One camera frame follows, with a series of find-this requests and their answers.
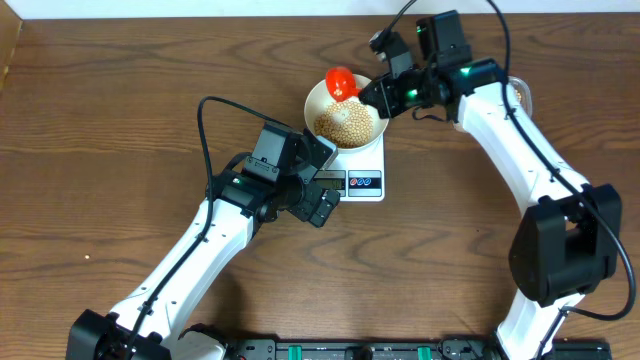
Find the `red measuring scoop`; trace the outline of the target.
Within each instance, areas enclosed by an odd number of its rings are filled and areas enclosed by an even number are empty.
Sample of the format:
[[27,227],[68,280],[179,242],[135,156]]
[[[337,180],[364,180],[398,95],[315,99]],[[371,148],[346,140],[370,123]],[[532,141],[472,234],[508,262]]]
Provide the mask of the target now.
[[336,102],[343,102],[357,97],[360,88],[357,87],[353,73],[346,67],[330,68],[325,75],[325,84],[330,96]]

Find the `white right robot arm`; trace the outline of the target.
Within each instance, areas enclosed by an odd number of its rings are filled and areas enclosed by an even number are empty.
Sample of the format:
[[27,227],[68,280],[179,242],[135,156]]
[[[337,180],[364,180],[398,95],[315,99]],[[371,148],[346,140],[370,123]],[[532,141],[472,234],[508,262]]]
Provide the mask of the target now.
[[620,196],[610,185],[592,186],[555,151],[519,104],[507,65],[473,56],[458,13],[422,18],[416,33],[422,64],[392,27],[371,38],[388,71],[360,101],[384,118],[440,106],[489,156],[521,214],[508,255],[517,292],[496,329],[496,354],[540,359],[567,315],[629,261],[619,239]]

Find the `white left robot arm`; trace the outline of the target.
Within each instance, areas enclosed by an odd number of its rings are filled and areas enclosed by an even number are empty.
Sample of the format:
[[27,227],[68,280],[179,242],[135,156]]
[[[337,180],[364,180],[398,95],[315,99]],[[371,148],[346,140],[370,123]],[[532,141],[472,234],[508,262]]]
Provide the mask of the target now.
[[108,314],[85,310],[70,329],[69,359],[221,359],[224,345],[183,330],[224,267],[264,223],[288,211],[323,226],[333,189],[296,176],[276,183],[225,170],[212,179],[191,225],[155,270]]

